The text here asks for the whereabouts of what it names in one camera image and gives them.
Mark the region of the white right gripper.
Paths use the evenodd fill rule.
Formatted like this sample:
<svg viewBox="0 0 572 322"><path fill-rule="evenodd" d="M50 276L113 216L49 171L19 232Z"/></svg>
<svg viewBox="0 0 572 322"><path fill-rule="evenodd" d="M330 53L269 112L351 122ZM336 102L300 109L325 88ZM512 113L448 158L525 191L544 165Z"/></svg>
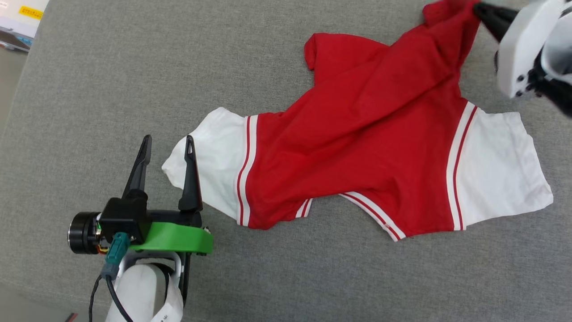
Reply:
<svg viewBox="0 0 572 322"><path fill-rule="evenodd" d="M503 94L566 84L565 0L534 0L521 10L478 2L473 12L499 42L496 79Z"/></svg>

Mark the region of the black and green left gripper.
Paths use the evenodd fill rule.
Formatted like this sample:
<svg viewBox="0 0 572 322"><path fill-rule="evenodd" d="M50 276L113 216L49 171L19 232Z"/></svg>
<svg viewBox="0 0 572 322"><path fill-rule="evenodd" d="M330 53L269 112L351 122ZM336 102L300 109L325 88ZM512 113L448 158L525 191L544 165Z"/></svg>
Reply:
<svg viewBox="0 0 572 322"><path fill-rule="evenodd" d="M213 236L207 227L202 226L202 216L199 213L203 210L202 190L195 144L191 135L186 137L185 144L186 171L182 196L178 201L180 212L149 210L147 213L152 224L147 238L143 244L130 246L129 250L130 266L144 258L172 260L175 263L172 278L178 282L178 288L184 297L188 293L191 255L207 255L213 250ZM151 149L152 136L145 135L123 190L122 199L134 198L144 192Z"/></svg>

